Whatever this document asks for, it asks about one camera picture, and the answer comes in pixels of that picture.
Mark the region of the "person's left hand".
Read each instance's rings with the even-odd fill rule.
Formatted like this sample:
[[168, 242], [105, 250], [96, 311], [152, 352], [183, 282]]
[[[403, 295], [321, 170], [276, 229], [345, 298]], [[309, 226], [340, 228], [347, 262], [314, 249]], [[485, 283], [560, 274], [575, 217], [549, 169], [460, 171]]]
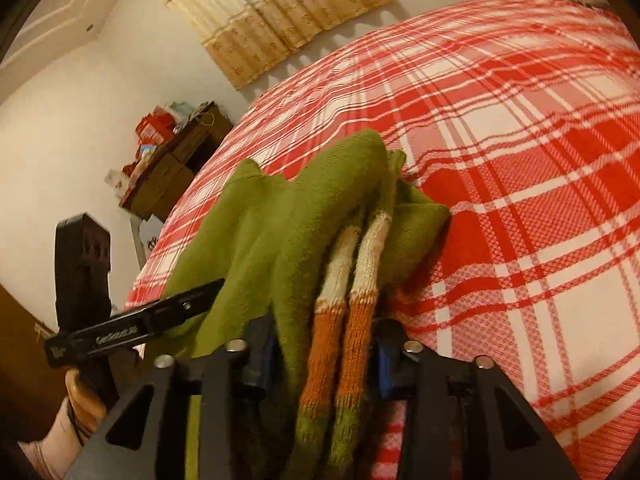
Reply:
[[106, 419], [107, 408], [99, 396], [80, 378], [79, 370], [65, 373], [65, 387], [70, 404], [70, 422], [81, 445], [85, 445]]

